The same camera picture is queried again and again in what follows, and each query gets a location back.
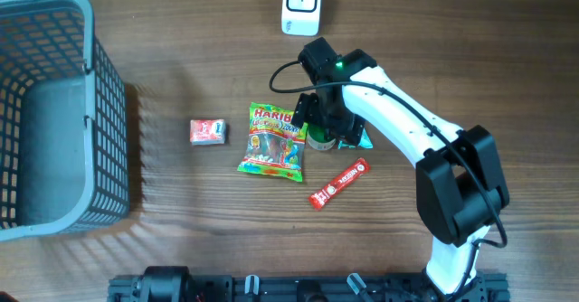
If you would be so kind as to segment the red Nescafe coffee stick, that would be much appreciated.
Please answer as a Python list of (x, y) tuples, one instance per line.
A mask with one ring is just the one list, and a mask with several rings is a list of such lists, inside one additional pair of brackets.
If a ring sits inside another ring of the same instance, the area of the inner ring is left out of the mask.
[(321, 210), (337, 194), (346, 189), (356, 179), (370, 171), (371, 167), (362, 157), (358, 158), (351, 166), (340, 175), (328, 182), (320, 190), (313, 193), (308, 201), (315, 210)]

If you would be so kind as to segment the Haribo gummy candy bag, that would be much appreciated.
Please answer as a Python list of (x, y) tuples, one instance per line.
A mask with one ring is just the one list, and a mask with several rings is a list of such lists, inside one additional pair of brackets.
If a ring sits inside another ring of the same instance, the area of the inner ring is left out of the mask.
[(237, 170), (301, 183), (308, 123), (294, 126), (293, 111), (271, 104), (253, 102), (249, 111), (247, 149)]

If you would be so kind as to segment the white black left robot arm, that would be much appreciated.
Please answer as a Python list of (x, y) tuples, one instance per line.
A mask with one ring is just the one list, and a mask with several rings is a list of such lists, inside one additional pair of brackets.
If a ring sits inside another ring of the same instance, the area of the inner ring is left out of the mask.
[(147, 267), (138, 288), (138, 302), (195, 301), (194, 282), (185, 266)]

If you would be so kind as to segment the small red white box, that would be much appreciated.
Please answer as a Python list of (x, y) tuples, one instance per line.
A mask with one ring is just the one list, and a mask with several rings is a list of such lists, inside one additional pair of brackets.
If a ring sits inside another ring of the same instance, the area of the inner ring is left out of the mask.
[(190, 142), (193, 146), (225, 143), (226, 123), (223, 119), (192, 119)]

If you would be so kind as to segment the light blue tissue pack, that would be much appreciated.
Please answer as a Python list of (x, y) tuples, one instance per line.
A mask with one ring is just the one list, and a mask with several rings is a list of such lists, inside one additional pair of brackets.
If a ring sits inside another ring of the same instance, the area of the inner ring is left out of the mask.
[(338, 149), (345, 149), (345, 148), (363, 148), (363, 149), (373, 149), (374, 146), (370, 140), (370, 137), (367, 135), (365, 129), (363, 129), (362, 131), (362, 135), (360, 137), (360, 142), (358, 143), (357, 146), (354, 145), (350, 145), (348, 143), (345, 143), (344, 141), (340, 141), (338, 143)]

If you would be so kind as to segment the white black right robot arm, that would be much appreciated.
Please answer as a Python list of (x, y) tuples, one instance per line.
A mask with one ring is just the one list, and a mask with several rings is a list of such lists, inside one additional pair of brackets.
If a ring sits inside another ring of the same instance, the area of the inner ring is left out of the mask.
[(433, 237), (426, 275), (447, 300), (461, 298), (476, 275), (479, 247), (490, 243), (490, 227), (499, 232), (495, 247), (508, 243), (499, 214), (509, 193), (493, 136), (435, 116), (360, 49), (339, 55), (318, 38), (297, 63), (312, 84), (299, 92), (293, 125), (308, 123), (357, 145), (372, 124), (405, 155), (415, 171), (417, 211)]

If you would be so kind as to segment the green lid small jar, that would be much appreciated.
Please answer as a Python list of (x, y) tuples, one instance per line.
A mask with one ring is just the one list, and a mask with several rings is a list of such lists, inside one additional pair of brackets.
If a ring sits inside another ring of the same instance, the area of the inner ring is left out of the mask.
[(307, 142), (315, 150), (326, 151), (335, 145), (336, 139), (328, 135), (324, 128), (310, 124), (307, 131)]

